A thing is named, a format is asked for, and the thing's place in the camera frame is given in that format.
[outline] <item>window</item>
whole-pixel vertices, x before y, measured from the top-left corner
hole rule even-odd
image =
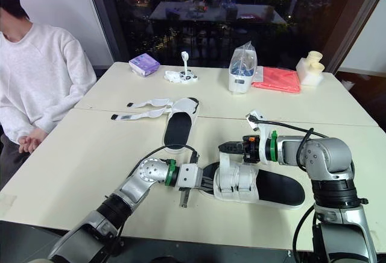
[[[107,11],[116,15],[118,51],[128,53],[117,60],[147,52],[161,64],[181,65],[187,51],[191,66],[228,67],[233,50],[252,41],[260,65],[294,69],[310,50],[330,63],[364,1],[111,0]]]

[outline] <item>pink cloth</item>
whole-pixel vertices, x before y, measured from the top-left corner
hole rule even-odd
[[[253,82],[252,86],[291,93],[300,92],[300,82],[296,71],[264,67],[263,76],[263,82]]]

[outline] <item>person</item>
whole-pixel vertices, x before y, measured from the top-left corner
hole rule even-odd
[[[0,189],[96,82],[77,39],[0,0]]]

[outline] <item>man's hand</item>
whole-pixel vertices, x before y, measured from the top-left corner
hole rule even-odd
[[[18,139],[20,143],[19,152],[33,153],[47,136],[47,132],[40,128],[35,128],[29,136],[22,136]]]

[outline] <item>gray pants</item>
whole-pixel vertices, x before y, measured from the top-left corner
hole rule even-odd
[[[0,154],[0,190],[18,171],[22,164],[30,156],[29,153],[19,153],[19,145],[14,144],[6,137],[1,135],[1,143],[3,148]]]

